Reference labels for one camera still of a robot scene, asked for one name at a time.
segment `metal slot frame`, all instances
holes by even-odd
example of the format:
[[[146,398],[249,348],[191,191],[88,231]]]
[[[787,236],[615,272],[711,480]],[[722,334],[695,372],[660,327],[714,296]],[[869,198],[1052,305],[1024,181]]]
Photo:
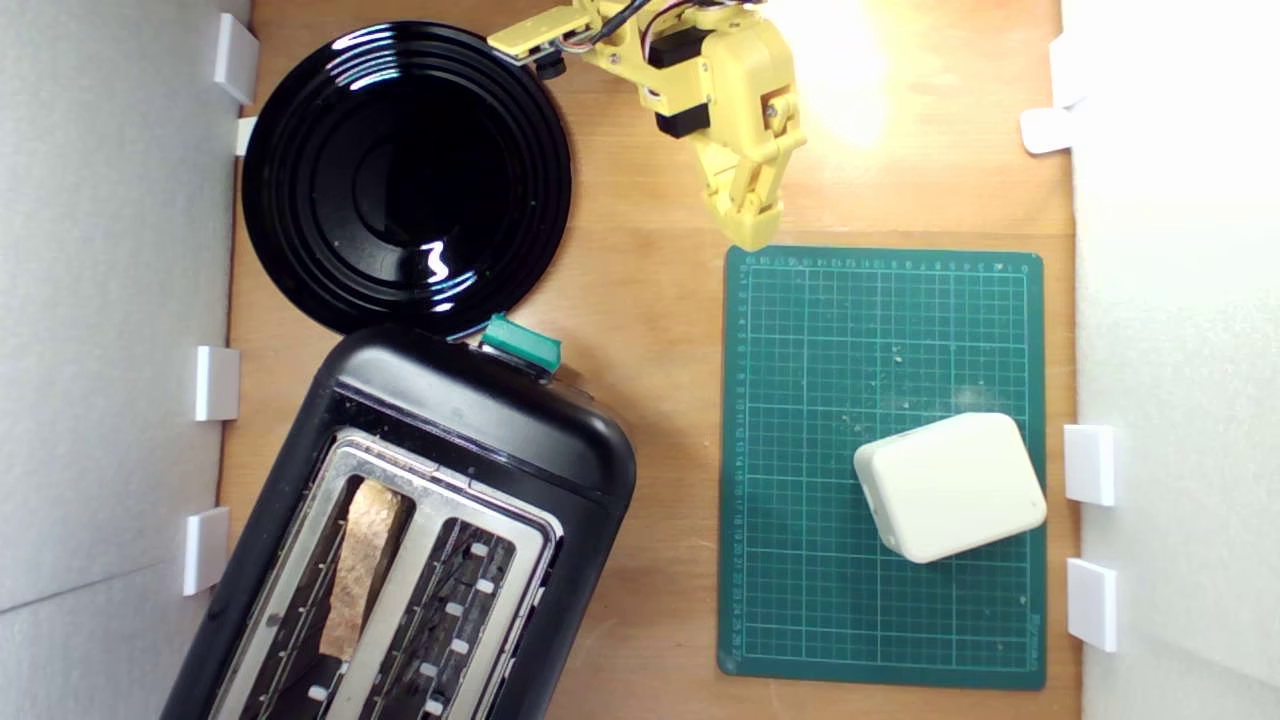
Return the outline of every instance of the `metal slot frame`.
[[[344,496],[351,495],[353,478],[376,482],[404,496],[412,501],[413,510],[351,662],[325,702],[324,717],[370,717],[362,714],[381,661],[390,651],[401,616],[412,602],[419,578],[429,571],[426,565],[435,539],[451,518],[494,533],[516,547],[447,716],[471,717],[483,714],[492,703],[563,529],[553,516],[511,496],[381,443],[366,433],[346,429],[337,434],[293,523],[282,559],[264,585],[236,661],[223,683],[214,717],[241,717],[276,639],[279,619],[291,610],[306,611],[305,607],[291,609],[292,598],[305,573],[311,569],[316,543],[326,530],[333,529],[334,523],[340,521],[340,503]],[[279,676],[287,673],[289,660],[278,670]],[[276,687],[278,683],[273,683],[273,689]],[[266,707],[264,716],[270,715],[270,701]]]

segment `black plate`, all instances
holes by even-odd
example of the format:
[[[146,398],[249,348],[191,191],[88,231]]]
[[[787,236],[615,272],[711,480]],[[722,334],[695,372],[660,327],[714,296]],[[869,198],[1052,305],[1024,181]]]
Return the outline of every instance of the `black plate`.
[[[242,202],[268,274],[316,322],[456,337],[534,287],[570,195],[568,140],[532,74],[467,31],[398,22],[334,40],[280,82]]]

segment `wire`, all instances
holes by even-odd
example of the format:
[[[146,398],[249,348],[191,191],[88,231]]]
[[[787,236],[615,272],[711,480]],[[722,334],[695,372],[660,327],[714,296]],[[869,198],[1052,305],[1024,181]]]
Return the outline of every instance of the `wire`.
[[[644,59],[646,63],[649,61],[649,36],[653,32],[653,26],[657,24],[663,17],[669,15],[672,12],[692,5],[694,3],[695,0],[668,0],[666,8],[658,10],[658,14],[653,18],[649,18],[649,24],[646,24],[644,27],[644,32],[640,33],[640,46],[644,49]]]
[[[591,51],[591,47],[594,47],[594,45],[589,45],[589,44],[588,45],[582,45],[582,44],[577,44],[577,42],[568,42],[568,41],[562,40],[562,38],[556,38],[554,45],[556,45],[557,50],[562,50],[564,53],[568,53],[570,55],[585,55],[586,53]]]
[[[649,0],[631,0],[630,3],[627,3],[626,8],[622,8],[612,18],[604,20],[604,24],[600,26],[600,29],[591,36],[590,40],[591,45],[595,45],[596,42],[613,35],[614,32],[618,32],[618,29],[621,29],[622,26],[627,23],[627,20],[634,18],[635,14],[639,13],[648,4]]]

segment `grid lines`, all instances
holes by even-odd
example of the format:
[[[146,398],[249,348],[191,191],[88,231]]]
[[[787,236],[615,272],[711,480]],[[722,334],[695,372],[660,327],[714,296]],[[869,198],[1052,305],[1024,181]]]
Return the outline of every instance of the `grid lines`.
[[[1038,259],[774,247],[726,272],[722,667],[1043,684],[1043,529],[914,565],[883,548],[851,462],[1000,411],[1043,478]]]

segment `bright light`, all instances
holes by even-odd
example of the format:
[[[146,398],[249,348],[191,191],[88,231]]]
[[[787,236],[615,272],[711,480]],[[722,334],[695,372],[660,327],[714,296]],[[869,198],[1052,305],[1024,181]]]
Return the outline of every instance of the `bright light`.
[[[762,12],[795,55],[801,123],[855,147],[878,143],[888,65],[867,0],[771,0]]]
[[[389,70],[376,72],[374,74],[365,76],[356,82],[351,83],[351,91],[355,92],[361,87],[369,87],[375,82],[381,82],[384,79],[392,79],[393,77],[399,77],[399,68],[392,68]]]
[[[366,27],[357,29],[349,35],[344,35],[338,40],[333,41],[334,50],[346,50],[353,45],[360,45],[361,42],[369,42],[370,40],[387,38],[392,36],[392,31],[387,29],[392,27],[389,23],[383,23],[372,27]]]
[[[458,275],[452,281],[448,281],[443,283],[440,287],[438,287],[436,290],[439,292],[433,295],[431,300],[448,300],[449,297],[453,297],[454,295],[474,286],[475,283],[476,283],[476,273],[475,270],[468,270],[467,273]]]
[[[431,270],[431,277],[426,278],[426,282],[438,283],[449,277],[449,266],[444,264],[444,260],[440,260],[440,254],[444,252],[444,241],[428,242],[422,246],[422,251],[426,252],[426,268]]]

